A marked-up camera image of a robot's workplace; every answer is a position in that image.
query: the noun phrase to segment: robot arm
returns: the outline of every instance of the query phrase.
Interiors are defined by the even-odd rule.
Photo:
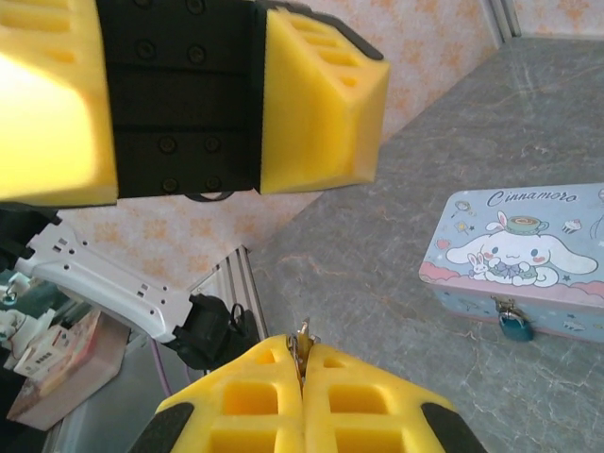
[[[250,311],[234,316],[222,300],[190,295],[107,257],[53,211],[0,211],[0,260],[28,277],[148,333],[195,369],[213,369],[259,340]]]

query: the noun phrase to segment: yellow foam gripper pad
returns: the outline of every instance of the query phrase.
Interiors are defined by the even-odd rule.
[[[0,140],[0,202],[115,202],[94,0],[0,0]]]
[[[154,426],[164,412],[178,413],[187,403],[193,412],[186,425]],[[302,395],[286,336],[264,340],[166,399],[135,451],[171,451],[149,445],[154,432],[169,438],[175,423],[174,453],[303,453]]]
[[[260,191],[373,181],[389,72],[336,26],[269,9]]]
[[[286,336],[166,399],[131,453],[486,453],[446,399],[316,344],[301,390]]]
[[[446,399],[324,344],[303,405],[306,453],[486,453]]]

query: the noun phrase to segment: marble table surface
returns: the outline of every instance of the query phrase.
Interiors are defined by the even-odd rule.
[[[250,259],[271,333],[449,398],[490,452],[604,451],[604,345],[447,312],[418,269],[453,192],[602,182],[604,42],[517,39],[383,145],[376,183],[330,191]]]

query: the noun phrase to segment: metal latch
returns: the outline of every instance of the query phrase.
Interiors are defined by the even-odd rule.
[[[529,342],[534,330],[527,316],[515,305],[514,299],[491,296],[499,313],[499,326],[503,334],[516,342]]]

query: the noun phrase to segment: wall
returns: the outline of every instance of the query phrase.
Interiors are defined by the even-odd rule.
[[[392,62],[384,139],[496,50],[484,0],[307,0],[339,16]],[[230,251],[270,237],[319,194],[237,193],[202,205],[184,197],[63,212],[109,254],[188,287]]]
[[[523,36],[604,38],[602,0],[513,0]]]

